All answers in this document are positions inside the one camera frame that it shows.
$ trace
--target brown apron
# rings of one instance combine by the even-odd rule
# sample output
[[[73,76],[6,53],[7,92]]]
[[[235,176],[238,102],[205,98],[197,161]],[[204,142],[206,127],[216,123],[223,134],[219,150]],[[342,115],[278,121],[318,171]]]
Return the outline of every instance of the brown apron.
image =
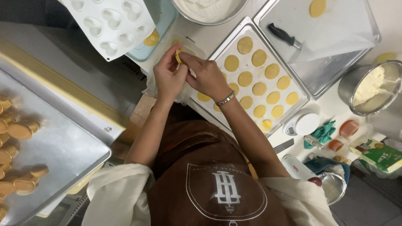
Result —
[[[254,180],[236,141],[202,120],[166,126],[147,191],[151,224],[290,225],[275,196]]]

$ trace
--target person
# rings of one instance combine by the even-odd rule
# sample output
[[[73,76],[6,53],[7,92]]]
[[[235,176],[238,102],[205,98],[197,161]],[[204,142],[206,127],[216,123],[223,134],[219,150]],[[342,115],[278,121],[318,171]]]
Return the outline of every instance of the person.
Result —
[[[322,188],[291,178],[216,62],[181,52],[178,66],[180,48],[153,68],[158,97],[125,164],[91,178],[82,225],[337,225]],[[222,104],[236,140],[205,120],[167,122],[186,81]]]

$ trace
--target pastry dough circle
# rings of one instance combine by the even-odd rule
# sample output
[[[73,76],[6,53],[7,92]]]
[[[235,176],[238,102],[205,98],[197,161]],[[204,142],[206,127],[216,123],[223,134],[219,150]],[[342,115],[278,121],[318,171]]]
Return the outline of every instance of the pastry dough circle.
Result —
[[[239,58],[237,58],[237,56],[235,56],[235,55],[229,55],[225,59],[225,68],[229,72],[236,71],[237,68],[239,68]]]
[[[259,105],[254,109],[254,117],[261,118],[265,115],[267,108],[264,105]]]
[[[299,94],[297,92],[291,92],[287,97],[286,97],[286,103],[289,105],[294,105],[299,101]]]
[[[208,102],[208,101],[211,100],[211,97],[209,97],[209,96],[207,96],[207,95],[205,95],[203,93],[198,92],[198,99],[203,101],[203,102]]]
[[[213,108],[214,108],[215,111],[217,111],[217,112],[222,112],[221,109],[218,107],[218,105],[216,105],[215,103],[213,104]]]
[[[222,75],[224,75],[225,80],[227,81],[227,80],[228,80],[228,77],[226,76],[226,74],[225,74],[224,72],[222,72]]]
[[[252,82],[252,74],[251,72],[242,72],[239,75],[239,78],[237,79],[239,82],[239,85],[242,87],[247,87],[251,84]]]
[[[271,115],[276,119],[281,117],[283,115],[283,106],[282,105],[275,106],[271,111]]]
[[[285,90],[289,87],[290,85],[290,78],[289,76],[285,75],[282,78],[280,78],[277,82],[277,87],[280,90]]]
[[[310,4],[310,16],[312,18],[320,17],[326,8],[326,0],[313,0]]]
[[[274,105],[274,104],[278,103],[280,98],[281,98],[281,93],[278,91],[274,91],[267,96],[267,103],[269,105]]]
[[[155,29],[148,37],[144,39],[144,45],[154,46],[159,42],[159,33]]]
[[[237,42],[237,50],[241,54],[248,54],[252,50],[252,39],[249,36],[242,37]]]
[[[256,96],[262,96],[266,91],[267,85],[262,82],[258,82],[252,87],[252,93],[254,93]]]
[[[266,60],[267,60],[267,53],[262,49],[255,51],[251,57],[251,62],[256,67],[263,65]]]
[[[265,69],[265,77],[267,79],[274,79],[279,75],[279,65],[278,64],[270,64]]]
[[[240,100],[240,105],[243,107],[244,110],[251,108],[253,103],[252,97],[245,96]]]
[[[229,84],[229,88],[234,90],[234,95],[237,96],[237,94],[239,93],[239,86],[236,83],[232,82]]]
[[[269,130],[271,127],[272,127],[272,122],[271,122],[271,120],[264,120],[263,121],[263,127],[264,127],[264,129],[266,129],[266,130]]]

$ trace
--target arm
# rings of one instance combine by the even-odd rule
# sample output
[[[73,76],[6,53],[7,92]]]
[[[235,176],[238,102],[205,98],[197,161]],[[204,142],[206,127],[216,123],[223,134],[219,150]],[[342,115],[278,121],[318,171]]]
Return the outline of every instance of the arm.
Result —
[[[180,58],[197,76],[194,78],[187,75],[186,81],[191,87],[211,97],[216,103],[230,95],[232,89],[215,61],[205,61],[187,53],[180,53]],[[241,107],[236,97],[220,106],[220,109],[258,177],[290,177],[268,139]]]
[[[158,97],[124,160],[125,164],[140,163],[149,167],[153,164],[158,153],[169,110],[174,99],[182,90],[188,73],[188,67],[181,64],[177,74],[173,74],[178,65],[173,56],[176,50],[180,48],[179,44],[173,45],[154,66]]]

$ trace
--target black knife handle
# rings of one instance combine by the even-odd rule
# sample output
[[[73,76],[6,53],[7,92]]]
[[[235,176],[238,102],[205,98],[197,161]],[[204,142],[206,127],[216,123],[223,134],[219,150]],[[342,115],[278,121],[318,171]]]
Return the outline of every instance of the black knife handle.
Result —
[[[277,28],[274,26],[273,23],[268,25],[268,29],[278,38],[284,40],[285,42],[289,43],[289,45],[293,46],[295,44],[295,37],[290,37],[286,31]]]

